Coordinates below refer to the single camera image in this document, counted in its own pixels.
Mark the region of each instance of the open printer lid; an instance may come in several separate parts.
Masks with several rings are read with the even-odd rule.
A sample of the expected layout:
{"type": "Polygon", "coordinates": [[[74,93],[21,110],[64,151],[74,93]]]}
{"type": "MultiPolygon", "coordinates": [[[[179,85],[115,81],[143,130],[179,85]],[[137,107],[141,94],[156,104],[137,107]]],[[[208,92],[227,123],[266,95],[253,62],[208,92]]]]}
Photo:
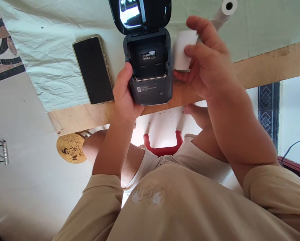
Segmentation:
{"type": "Polygon", "coordinates": [[[125,35],[149,33],[165,27],[171,0],[109,0],[117,29],[125,35]]]}

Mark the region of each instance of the beige shirt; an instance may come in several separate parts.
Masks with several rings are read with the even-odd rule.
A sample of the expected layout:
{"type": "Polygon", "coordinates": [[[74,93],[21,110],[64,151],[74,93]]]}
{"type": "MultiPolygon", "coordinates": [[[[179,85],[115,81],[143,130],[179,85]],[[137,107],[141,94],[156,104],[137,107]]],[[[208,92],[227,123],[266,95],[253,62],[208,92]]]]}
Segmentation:
{"type": "Polygon", "coordinates": [[[298,176],[259,166],[243,189],[238,195],[168,162],[144,176],[121,209],[119,178],[93,175],[53,240],[300,240],[298,176]]]}

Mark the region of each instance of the black phone screen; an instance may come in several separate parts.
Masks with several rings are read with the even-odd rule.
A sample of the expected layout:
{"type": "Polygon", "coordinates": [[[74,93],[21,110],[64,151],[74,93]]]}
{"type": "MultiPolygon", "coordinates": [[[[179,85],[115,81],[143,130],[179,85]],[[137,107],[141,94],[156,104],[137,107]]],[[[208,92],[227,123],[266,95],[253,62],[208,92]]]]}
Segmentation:
{"type": "Polygon", "coordinates": [[[73,44],[91,104],[114,100],[106,63],[98,37],[73,44]]]}

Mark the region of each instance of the cable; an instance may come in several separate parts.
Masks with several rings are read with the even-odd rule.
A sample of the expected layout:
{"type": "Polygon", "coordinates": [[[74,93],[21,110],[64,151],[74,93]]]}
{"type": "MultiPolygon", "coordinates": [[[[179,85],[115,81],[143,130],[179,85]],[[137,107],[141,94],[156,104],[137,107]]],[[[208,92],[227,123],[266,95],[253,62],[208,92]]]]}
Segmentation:
{"type": "Polygon", "coordinates": [[[287,154],[289,153],[290,149],[291,149],[294,145],[296,145],[297,143],[299,143],[299,142],[300,142],[300,141],[295,142],[294,144],[292,144],[292,145],[288,148],[288,150],[286,151],[286,153],[285,153],[285,155],[284,155],[284,157],[283,157],[283,159],[282,159],[282,161],[281,161],[281,164],[284,164],[285,157],[286,157],[287,154]]]}

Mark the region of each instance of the hand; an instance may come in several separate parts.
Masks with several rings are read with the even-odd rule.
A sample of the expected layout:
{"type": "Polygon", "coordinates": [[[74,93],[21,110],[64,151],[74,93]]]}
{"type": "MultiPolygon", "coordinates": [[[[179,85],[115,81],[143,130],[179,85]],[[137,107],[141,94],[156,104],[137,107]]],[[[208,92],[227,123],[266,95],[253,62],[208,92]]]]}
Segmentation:
{"type": "Polygon", "coordinates": [[[128,82],[132,76],[132,66],[126,62],[123,69],[118,73],[116,84],[113,88],[116,111],[122,117],[135,121],[138,118],[144,106],[137,105],[133,102],[128,90],[128,82]]]}
{"type": "Polygon", "coordinates": [[[174,71],[175,77],[189,83],[207,101],[236,88],[243,89],[233,70],[229,50],[213,24],[207,19],[190,16],[187,26],[197,30],[202,43],[185,47],[184,53],[192,58],[190,72],[174,71]]]}

